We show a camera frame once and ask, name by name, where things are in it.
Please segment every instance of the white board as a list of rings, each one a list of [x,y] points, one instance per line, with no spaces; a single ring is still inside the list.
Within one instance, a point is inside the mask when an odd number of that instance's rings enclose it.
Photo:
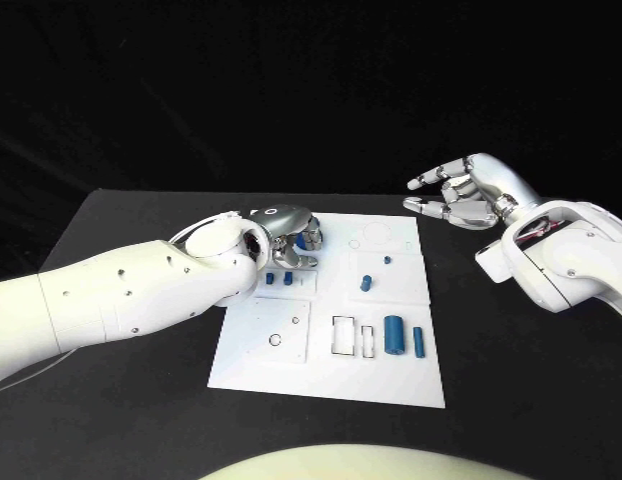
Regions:
[[[252,297],[227,308],[209,387],[445,408],[416,221],[315,216],[322,249],[299,253],[314,256],[318,266],[294,271],[291,286],[273,265],[259,272]],[[275,273],[273,285],[265,283],[268,272]],[[364,275],[373,278],[369,292],[360,290]],[[403,318],[403,355],[383,349],[387,315]],[[333,317],[354,319],[354,355],[331,353]],[[373,358],[363,355],[363,326],[373,327]],[[415,356],[413,327],[423,330],[426,358]],[[271,344],[275,334],[278,345]]]

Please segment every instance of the tabletop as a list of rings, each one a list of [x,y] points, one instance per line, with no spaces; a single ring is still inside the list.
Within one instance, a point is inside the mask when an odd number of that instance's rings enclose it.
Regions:
[[[43,270],[275,203],[412,215],[400,196],[98,190]],[[418,228],[445,410],[207,388],[214,307],[161,332],[82,348],[0,393],[0,478],[194,480],[327,443],[448,453],[539,479],[622,478],[622,318],[596,300],[553,314],[513,281],[490,281],[474,253],[500,228],[472,232],[425,217]]]

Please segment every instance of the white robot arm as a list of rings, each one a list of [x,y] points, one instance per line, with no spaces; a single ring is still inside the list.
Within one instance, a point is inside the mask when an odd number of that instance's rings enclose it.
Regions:
[[[170,242],[0,282],[0,380],[77,347],[152,333],[242,301],[269,259],[288,269],[315,266],[292,249],[299,234],[307,249],[320,249],[318,221],[302,207],[276,205],[249,220],[229,212]]]
[[[475,254],[494,282],[513,277],[552,312],[596,297],[622,315],[622,221],[591,203],[543,203],[507,165],[483,153],[429,170],[408,188],[439,180],[445,203],[409,197],[403,205],[472,230],[503,220],[501,239]]]

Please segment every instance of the robotic hand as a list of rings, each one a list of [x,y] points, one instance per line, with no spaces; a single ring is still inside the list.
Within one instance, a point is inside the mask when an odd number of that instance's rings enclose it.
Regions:
[[[77,347],[145,335],[243,301],[268,260],[314,267],[294,251],[321,248],[307,208],[275,205],[250,219],[239,212],[207,218],[170,242],[118,248],[51,270],[0,282],[0,380]]]
[[[408,188],[441,180],[445,203],[409,197],[403,205],[471,230],[503,220],[501,239],[475,254],[491,280],[513,277],[552,312],[596,297],[622,315],[622,221],[591,203],[545,203],[507,165],[483,153],[425,172]]]

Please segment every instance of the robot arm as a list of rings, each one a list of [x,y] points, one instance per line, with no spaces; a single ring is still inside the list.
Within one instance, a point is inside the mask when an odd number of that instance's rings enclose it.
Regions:
[[[405,207],[468,229],[490,228],[503,220],[501,239],[475,254],[494,282],[513,277],[552,312],[596,297],[622,315],[622,221],[591,203],[543,203],[513,170],[485,154],[429,170],[408,188],[439,179],[446,180],[446,203],[409,197]]]
[[[210,306],[243,301],[271,257],[292,258],[294,241],[279,237],[317,229],[301,207],[276,206],[256,220],[229,212],[188,227],[171,243],[131,245],[0,282],[0,380],[77,347],[145,335]],[[285,268],[315,265],[292,253],[298,261]]]

